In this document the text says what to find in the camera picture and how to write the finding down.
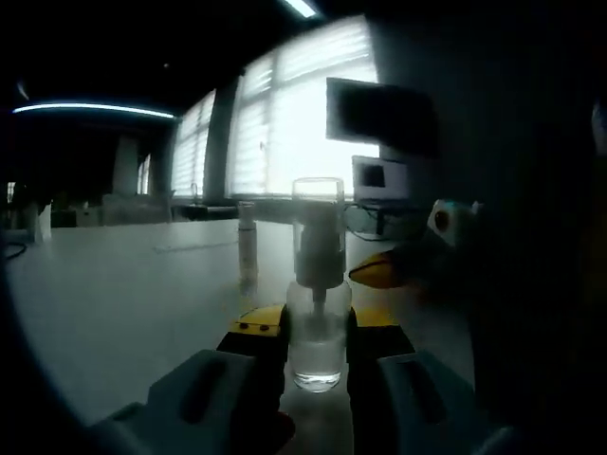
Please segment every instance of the ceiling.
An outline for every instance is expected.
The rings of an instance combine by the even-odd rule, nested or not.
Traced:
[[[16,13],[5,37],[0,106],[79,100],[181,114],[289,36],[364,1],[317,0],[322,14],[308,20],[281,0],[36,6]]]

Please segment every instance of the small bottle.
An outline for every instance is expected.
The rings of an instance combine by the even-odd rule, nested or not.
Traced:
[[[295,281],[286,294],[289,363],[297,386],[323,392],[340,382],[352,301],[343,279],[343,182],[296,180],[293,204]]]
[[[254,305],[257,293],[257,226],[253,220],[255,205],[238,204],[238,262],[240,266],[241,312]]]

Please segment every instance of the fluorescent light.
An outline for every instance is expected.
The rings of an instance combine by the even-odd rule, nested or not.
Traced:
[[[52,102],[49,104],[33,104],[31,106],[19,107],[12,111],[13,114],[18,114],[25,111],[33,111],[36,109],[104,109],[106,111],[121,111],[131,112],[133,114],[142,114],[143,116],[175,118],[172,114],[164,112],[148,111],[146,109],[137,109],[136,107],[110,106],[108,104],[88,104],[85,102]]]
[[[312,9],[304,0],[285,0],[291,7],[299,12],[306,19],[316,15],[316,11]]]

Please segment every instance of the desk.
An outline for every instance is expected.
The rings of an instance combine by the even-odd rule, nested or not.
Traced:
[[[145,403],[153,382],[217,346],[238,315],[236,239],[235,220],[58,228],[8,264],[30,346],[85,424]],[[347,245],[348,267],[392,246],[352,236]],[[291,226],[258,223],[258,257],[260,301],[284,302]],[[406,289],[352,287],[355,308],[390,306],[416,348],[471,379],[468,332],[456,315],[418,305]],[[287,377],[282,406],[298,430],[284,453],[352,453],[345,380],[310,395]]]

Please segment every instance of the clear glass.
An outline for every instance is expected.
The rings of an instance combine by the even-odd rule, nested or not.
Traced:
[[[318,393],[340,382],[352,290],[347,282],[327,289],[322,307],[315,304],[313,294],[312,289],[296,282],[288,288],[288,357],[295,384]]]
[[[295,383],[313,392],[339,381],[345,356],[352,291],[343,280],[343,182],[302,178],[293,182],[293,248],[296,281],[288,289],[289,361]]]

